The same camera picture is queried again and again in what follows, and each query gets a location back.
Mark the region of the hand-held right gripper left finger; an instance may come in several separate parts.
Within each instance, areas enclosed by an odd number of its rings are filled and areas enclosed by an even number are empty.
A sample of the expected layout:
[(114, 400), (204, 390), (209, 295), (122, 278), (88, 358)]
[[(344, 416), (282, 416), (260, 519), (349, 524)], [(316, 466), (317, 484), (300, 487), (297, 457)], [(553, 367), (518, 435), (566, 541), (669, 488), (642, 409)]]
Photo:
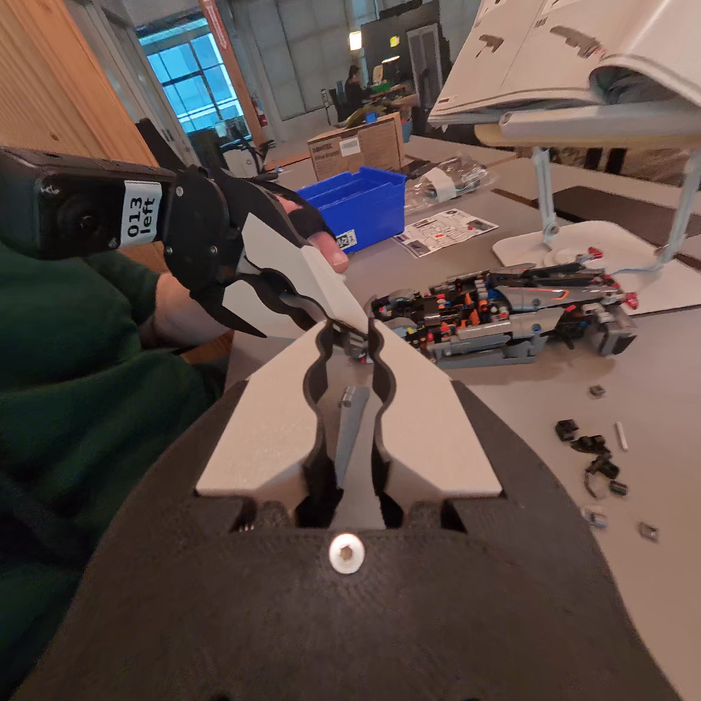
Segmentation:
[(200, 497), (279, 502), (293, 513), (337, 489), (322, 413), (334, 327), (320, 322), (253, 373), (196, 484)]

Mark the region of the white sticker sheet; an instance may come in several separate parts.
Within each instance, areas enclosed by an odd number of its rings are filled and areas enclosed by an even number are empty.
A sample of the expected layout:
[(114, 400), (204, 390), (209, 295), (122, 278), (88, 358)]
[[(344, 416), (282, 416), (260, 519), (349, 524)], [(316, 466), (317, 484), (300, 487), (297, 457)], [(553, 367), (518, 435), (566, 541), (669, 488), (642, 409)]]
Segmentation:
[(391, 240), (413, 258), (424, 258), (497, 229), (496, 223), (459, 209), (449, 209), (407, 224), (405, 230)]

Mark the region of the window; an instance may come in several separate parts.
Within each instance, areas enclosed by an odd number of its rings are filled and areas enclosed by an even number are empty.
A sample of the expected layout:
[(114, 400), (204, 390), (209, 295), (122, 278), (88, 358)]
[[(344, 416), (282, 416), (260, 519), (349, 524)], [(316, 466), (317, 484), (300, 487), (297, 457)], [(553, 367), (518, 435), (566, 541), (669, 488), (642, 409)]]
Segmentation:
[(250, 139), (248, 123), (215, 37), (204, 20), (138, 36), (153, 73), (186, 134), (232, 125)]

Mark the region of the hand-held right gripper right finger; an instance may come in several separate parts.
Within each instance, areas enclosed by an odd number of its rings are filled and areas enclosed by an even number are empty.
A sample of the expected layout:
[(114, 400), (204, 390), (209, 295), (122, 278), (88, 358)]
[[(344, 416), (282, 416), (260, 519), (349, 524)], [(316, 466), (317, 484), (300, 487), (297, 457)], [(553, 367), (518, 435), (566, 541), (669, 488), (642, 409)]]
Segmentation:
[(450, 378), (379, 321), (369, 322), (372, 481), (383, 517), (418, 503), (497, 498), (503, 486)]

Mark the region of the instruction booklet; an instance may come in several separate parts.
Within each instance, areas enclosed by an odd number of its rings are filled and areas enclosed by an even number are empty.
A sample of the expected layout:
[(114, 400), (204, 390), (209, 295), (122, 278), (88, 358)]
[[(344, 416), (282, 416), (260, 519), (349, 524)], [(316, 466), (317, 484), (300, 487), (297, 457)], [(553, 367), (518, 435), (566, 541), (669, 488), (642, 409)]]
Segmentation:
[(483, 1), (428, 118), (511, 145), (700, 134), (699, 1)]

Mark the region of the blue bin with white label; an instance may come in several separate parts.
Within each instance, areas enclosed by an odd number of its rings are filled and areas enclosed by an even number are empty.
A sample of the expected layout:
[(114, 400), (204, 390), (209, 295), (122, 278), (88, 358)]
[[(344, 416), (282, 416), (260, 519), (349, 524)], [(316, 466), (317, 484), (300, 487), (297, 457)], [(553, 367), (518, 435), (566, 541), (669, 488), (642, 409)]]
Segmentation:
[(406, 182), (403, 174), (363, 166), (297, 193), (320, 212), (340, 249), (354, 253), (404, 232)]

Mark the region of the black desk mat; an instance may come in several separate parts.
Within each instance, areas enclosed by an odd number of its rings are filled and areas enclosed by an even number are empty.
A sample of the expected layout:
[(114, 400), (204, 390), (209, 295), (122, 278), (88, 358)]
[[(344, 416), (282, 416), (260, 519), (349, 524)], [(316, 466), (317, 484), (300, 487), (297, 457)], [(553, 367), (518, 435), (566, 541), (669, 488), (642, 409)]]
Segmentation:
[(638, 238), (661, 247), (670, 236), (677, 211), (589, 187), (571, 187), (554, 194), (555, 213), (571, 223), (615, 223)]

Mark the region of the grey lego vehicle model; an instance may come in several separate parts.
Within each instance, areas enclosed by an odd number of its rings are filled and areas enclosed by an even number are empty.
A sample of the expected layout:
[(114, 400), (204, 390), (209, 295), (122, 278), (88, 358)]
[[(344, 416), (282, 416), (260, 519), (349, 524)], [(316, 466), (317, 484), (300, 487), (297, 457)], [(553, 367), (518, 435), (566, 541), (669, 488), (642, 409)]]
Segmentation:
[(639, 307), (589, 248), (574, 261), (520, 264), (454, 276), (425, 293), (398, 290), (365, 309), (442, 369), (532, 363), (549, 341), (570, 350), (588, 337), (602, 357), (636, 338), (627, 312)]

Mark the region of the person's left hand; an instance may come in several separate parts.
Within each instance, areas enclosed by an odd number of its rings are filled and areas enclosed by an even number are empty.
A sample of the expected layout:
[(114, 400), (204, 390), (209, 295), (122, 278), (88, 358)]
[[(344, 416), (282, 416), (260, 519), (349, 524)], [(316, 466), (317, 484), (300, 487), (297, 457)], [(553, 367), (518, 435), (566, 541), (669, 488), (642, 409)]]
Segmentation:
[(348, 256), (338, 246), (336, 238), (319, 211), (308, 203), (296, 202), (280, 194), (276, 195), (276, 198), (284, 207), (298, 234), (321, 252), (334, 272), (345, 273), (349, 266)]

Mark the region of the person's left forearm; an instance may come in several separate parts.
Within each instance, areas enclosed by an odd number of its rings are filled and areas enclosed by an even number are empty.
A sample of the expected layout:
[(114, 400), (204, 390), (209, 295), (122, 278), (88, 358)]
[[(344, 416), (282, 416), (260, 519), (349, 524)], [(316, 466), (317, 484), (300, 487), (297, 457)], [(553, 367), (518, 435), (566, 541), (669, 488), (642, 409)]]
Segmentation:
[(229, 331), (193, 300), (172, 274), (164, 273), (156, 285), (155, 310), (139, 327), (139, 338), (145, 350), (197, 348)]

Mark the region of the cardboard box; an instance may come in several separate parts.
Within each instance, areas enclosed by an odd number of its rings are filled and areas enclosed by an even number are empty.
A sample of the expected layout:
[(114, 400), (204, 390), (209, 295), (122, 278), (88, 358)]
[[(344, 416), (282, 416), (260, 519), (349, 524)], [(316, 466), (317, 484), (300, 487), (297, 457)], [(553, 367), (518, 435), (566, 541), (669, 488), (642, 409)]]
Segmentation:
[(382, 116), (358, 127), (336, 129), (313, 137), (308, 148), (318, 181), (361, 167), (400, 172), (405, 159), (405, 142), (399, 113)]

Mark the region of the person's green shirt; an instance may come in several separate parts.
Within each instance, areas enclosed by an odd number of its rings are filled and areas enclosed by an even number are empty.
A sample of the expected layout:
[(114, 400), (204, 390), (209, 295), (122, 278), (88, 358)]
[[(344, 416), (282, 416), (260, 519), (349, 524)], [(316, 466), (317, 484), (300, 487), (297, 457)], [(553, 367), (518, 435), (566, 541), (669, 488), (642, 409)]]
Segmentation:
[(44, 261), (1, 246), (2, 700), (126, 497), (222, 395), (219, 369), (142, 348), (159, 276), (120, 252)]

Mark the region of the black partition panel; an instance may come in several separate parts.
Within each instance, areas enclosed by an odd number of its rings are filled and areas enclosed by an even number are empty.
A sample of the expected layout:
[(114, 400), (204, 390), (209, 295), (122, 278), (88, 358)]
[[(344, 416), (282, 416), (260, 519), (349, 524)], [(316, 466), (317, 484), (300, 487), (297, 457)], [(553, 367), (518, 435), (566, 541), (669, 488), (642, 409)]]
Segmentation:
[(398, 13), (399, 6), (390, 9), (384, 18), (361, 25), (364, 60), (369, 83), (373, 83), (374, 69), (383, 65), (383, 78), (392, 84), (413, 82), (413, 70), (409, 54), (408, 31), (436, 24), (440, 19), (437, 1), (412, 4), (405, 12)]

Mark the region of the clear plastic parts bag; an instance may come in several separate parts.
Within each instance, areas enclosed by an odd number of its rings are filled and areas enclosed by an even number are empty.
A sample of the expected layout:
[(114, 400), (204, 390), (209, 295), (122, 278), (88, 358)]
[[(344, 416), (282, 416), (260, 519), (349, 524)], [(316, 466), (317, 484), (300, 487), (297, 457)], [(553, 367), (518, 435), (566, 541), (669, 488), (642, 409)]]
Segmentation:
[(424, 212), (476, 192), (489, 191), (496, 180), (493, 171), (469, 156), (427, 162), (407, 179), (405, 215)]

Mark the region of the cluster of black lego pieces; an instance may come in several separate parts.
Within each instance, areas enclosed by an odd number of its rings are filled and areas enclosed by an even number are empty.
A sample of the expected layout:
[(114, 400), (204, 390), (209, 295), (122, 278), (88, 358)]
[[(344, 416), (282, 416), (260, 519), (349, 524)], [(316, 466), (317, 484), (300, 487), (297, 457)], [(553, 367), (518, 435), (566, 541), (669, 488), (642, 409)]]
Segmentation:
[(596, 490), (600, 480), (606, 482), (610, 494), (621, 498), (628, 496), (629, 487), (619, 480), (620, 468), (613, 462), (603, 435), (581, 435), (580, 427), (573, 419), (556, 422), (554, 432), (562, 443), (568, 444), (575, 452), (591, 456), (590, 463), (583, 471), (583, 486), (592, 498), (601, 499)]

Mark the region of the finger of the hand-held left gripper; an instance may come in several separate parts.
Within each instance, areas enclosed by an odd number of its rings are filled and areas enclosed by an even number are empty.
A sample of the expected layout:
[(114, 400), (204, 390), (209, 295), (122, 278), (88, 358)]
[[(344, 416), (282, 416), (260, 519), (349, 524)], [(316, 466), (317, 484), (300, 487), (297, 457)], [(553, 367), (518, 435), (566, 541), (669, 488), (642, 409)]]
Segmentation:
[(225, 289), (222, 305), (232, 329), (252, 337), (302, 337), (320, 323), (329, 324), (318, 302), (275, 271), (242, 274)]
[(284, 279), (298, 297), (315, 303), (328, 319), (367, 335), (369, 320), (363, 307), (320, 250), (298, 234), (285, 212), (270, 212), (266, 219), (250, 212), (241, 234), (246, 259), (253, 267)]

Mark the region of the white book stand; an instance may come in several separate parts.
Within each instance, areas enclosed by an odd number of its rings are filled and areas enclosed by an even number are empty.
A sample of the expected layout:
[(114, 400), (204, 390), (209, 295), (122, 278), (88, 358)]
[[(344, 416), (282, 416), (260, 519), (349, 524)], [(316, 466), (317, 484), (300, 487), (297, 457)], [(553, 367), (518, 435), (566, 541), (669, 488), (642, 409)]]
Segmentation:
[[(512, 110), (491, 125), (476, 128), (488, 145), (531, 146), (541, 217), (540, 233), (507, 238), (493, 247), (505, 266), (533, 262), (574, 262), (590, 248), (603, 257), (598, 264), (626, 292), (636, 293), (631, 315), (700, 307), (700, 272), (674, 258), (685, 240), (694, 198), (700, 185), (700, 106), (680, 98), (623, 104)], [(685, 146), (690, 155), (677, 210), (664, 246), (656, 252), (616, 223), (593, 221), (558, 225), (547, 147)]]

